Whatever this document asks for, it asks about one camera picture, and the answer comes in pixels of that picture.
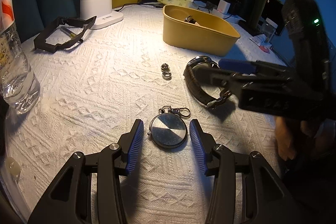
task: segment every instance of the desk lamp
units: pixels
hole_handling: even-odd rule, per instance
[[[112,10],[112,0],[80,0],[81,19],[97,16],[91,29],[97,30],[123,20],[122,13]]]

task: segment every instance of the finger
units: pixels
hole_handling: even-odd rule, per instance
[[[294,148],[293,133],[283,117],[276,117],[275,135],[278,144],[278,153],[283,160],[294,159],[296,150]]]

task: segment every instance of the brown leather strap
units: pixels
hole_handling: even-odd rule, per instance
[[[216,98],[207,94],[204,90],[202,90],[200,84],[195,78],[192,67],[187,65],[184,70],[184,79],[187,84],[187,87],[190,93],[202,104],[208,105],[209,102],[216,100]]]

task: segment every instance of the white textured tablecloth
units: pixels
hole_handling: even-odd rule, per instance
[[[99,152],[117,142],[137,118],[144,121],[146,133],[164,105],[188,107],[188,127],[197,118],[218,143],[235,152],[258,150],[278,171],[273,128],[265,115],[238,109],[234,97],[211,112],[203,108],[188,92],[183,77],[186,63],[199,53],[163,42],[161,10],[132,6],[122,12],[123,21],[91,31],[83,44],[71,50],[35,51],[33,39],[22,45],[41,83],[41,96],[25,117],[9,111],[7,152],[21,166],[18,185],[30,209],[72,153]],[[227,58],[281,64],[272,52],[264,53],[253,44],[241,27],[233,26],[241,38]],[[67,39],[55,33],[50,40]],[[170,81],[161,77],[163,63],[170,66]],[[129,223],[204,223],[212,180],[198,172],[189,137],[182,149],[163,152],[145,134],[140,164],[121,185]],[[93,221],[97,222],[95,189],[93,185]],[[239,184],[236,193],[237,222]]]

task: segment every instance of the plastic water bottle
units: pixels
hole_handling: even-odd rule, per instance
[[[260,31],[266,36],[266,41],[271,42],[278,25],[274,21],[266,18],[266,22],[261,26]]]
[[[22,50],[11,0],[1,0],[1,7],[0,93],[10,107],[18,113],[25,113],[36,104],[40,83]]]
[[[37,102],[40,83],[22,50],[15,22],[0,35],[0,42],[1,63],[6,62],[1,69],[3,99],[17,112],[25,113]]]

